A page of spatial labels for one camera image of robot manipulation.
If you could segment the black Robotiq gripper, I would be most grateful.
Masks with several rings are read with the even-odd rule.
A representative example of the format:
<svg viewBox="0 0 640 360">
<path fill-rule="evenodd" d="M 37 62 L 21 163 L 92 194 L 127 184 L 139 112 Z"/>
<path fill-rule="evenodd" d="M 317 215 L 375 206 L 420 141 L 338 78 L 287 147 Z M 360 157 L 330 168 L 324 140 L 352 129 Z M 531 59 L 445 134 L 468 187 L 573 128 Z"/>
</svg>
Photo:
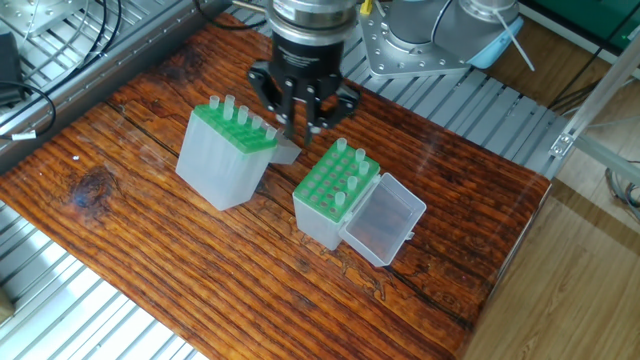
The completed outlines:
<svg viewBox="0 0 640 360">
<path fill-rule="evenodd" d="M 294 134 L 295 95 L 305 95 L 306 137 L 336 127 L 356 110 L 360 92 L 344 85 L 340 72 L 344 47 L 344 41 L 309 46 L 273 36 L 271 61 L 255 62 L 250 67 L 249 83 L 263 106 L 285 125 L 286 137 Z M 323 100 L 333 95 L 336 104 L 323 110 Z"/>
</svg>

